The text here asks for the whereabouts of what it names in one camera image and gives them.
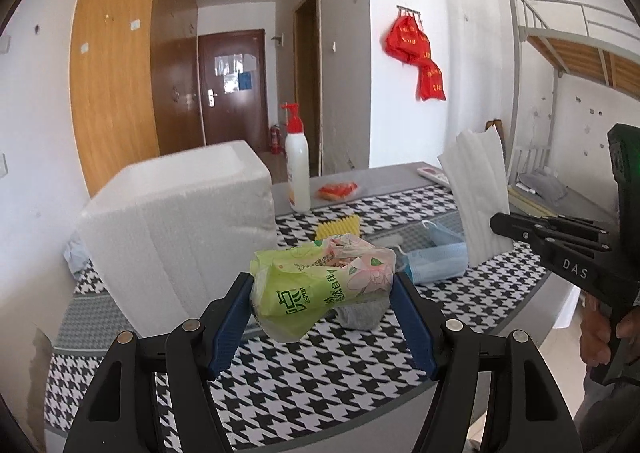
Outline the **person right hand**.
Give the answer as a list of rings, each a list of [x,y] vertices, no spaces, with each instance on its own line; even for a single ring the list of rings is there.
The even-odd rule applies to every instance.
[[[585,298],[585,311],[582,315],[579,347],[580,358],[586,366],[595,367],[608,364],[612,358],[612,351],[608,343],[612,338],[610,320],[600,311],[600,301],[589,294]],[[617,324],[615,335],[619,339],[629,339],[631,343],[639,341],[639,308],[632,309],[620,323]]]

